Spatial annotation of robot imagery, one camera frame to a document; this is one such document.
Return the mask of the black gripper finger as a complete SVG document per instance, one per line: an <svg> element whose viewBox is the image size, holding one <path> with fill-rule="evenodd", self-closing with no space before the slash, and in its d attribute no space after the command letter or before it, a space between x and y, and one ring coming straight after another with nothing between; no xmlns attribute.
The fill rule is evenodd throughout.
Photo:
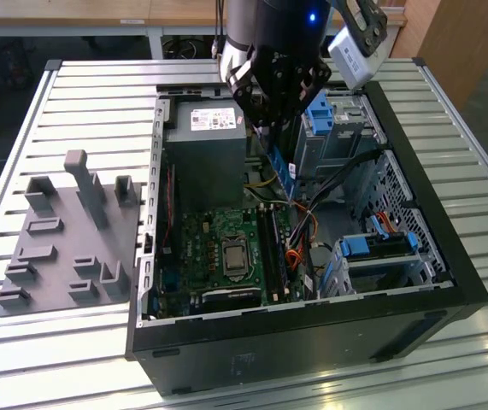
<svg viewBox="0 0 488 410"><path fill-rule="evenodd" d="M236 103L255 128L281 129L287 122L287 54L251 45L226 82Z"/></svg>
<svg viewBox="0 0 488 410"><path fill-rule="evenodd" d="M332 70L320 57L310 61L296 62L284 73L279 94L279 118L277 122L285 128L300 115L331 78Z"/></svg>

